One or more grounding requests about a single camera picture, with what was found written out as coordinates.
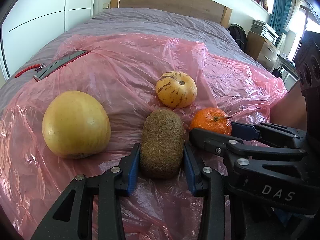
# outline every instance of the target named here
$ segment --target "phone screen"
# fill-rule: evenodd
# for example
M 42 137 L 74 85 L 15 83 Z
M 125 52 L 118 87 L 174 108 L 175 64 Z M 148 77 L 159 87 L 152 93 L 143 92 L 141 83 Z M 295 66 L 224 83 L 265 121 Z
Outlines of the phone screen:
M 50 63 L 46 67 L 44 67 L 37 74 L 34 75 L 34 78 L 35 78 L 35 80 L 39 81 L 39 80 L 49 76 L 52 72 L 54 72 L 58 68 L 71 62 L 73 59 L 75 59 L 83 54 L 87 54 L 87 53 L 88 52 L 86 50 L 76 50 L 76 51 L 70 52 L 67 55 L 63 56 L 61 59 L 58 59 L 58 60 Z

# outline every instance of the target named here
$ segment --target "pink plastic sheet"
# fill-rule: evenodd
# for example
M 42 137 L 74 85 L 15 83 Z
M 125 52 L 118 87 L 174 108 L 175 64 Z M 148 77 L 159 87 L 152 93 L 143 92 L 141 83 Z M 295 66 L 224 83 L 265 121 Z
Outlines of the pink plastic sheet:
M 73 36 L 61 44 L 55 59 L 75 49 L 90 52 L 44 80 L 26 83 L 0 122 L 0 204 L 26 240 L 76 174 L 99 175 L 140 142 L 146 117 L 164 107 L 155 94 L 164 72 L 183 71 L 196 82 L 196 101 L 174 110 L 186 129 L 199 109 L 216 106 L 235 114 L 235 121 L 268 121 L 270 107 L 286 93 L 281 79 L 255 66 L 211 55 L 199 42 L 143 34 Z M 108 113 L 111 140 L 103 153 L 68 160 L 47 148 L 41 131 L 44 112 L 67 90 L 92 95 Z M 219 157 L 198 154 L 226 174 Z M 167 181 L 139 176 L 133 195 L 120 202 L 127 240 L 197 238 L 203 200 L 191 196 L 182 171 Z M 96 223 L 93 236 L 97 236 Z

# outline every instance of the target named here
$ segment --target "kiwi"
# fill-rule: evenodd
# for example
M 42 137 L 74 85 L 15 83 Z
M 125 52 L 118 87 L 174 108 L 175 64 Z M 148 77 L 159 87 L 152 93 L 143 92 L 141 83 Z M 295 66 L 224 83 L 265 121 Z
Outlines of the kiwi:
M 173 111 L 158 109 L 143 125 L 140 170 L 151 179 L 170 179 L 179 170 L 183 156 L 184 129 Z

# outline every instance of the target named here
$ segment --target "backpack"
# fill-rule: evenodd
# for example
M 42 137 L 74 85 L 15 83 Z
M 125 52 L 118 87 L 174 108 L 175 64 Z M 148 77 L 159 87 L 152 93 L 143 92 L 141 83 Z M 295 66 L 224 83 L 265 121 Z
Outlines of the backpack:
M 247 47 L 247 36 L 245 35 L 244 29 L 242 29 L 238 24 L 231 24 L 229 27 L 230 35 L 238 44 L 239 48 L 245 52 Z

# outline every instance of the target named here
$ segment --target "wooden headboard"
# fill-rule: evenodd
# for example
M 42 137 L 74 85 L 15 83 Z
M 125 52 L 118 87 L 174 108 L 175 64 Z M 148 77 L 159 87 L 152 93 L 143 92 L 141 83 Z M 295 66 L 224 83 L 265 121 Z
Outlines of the wooden headboard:
M 212 0 L 111 0 L 110 8 L 150 8 L 210 20 L 227 28 L 232 9 Z

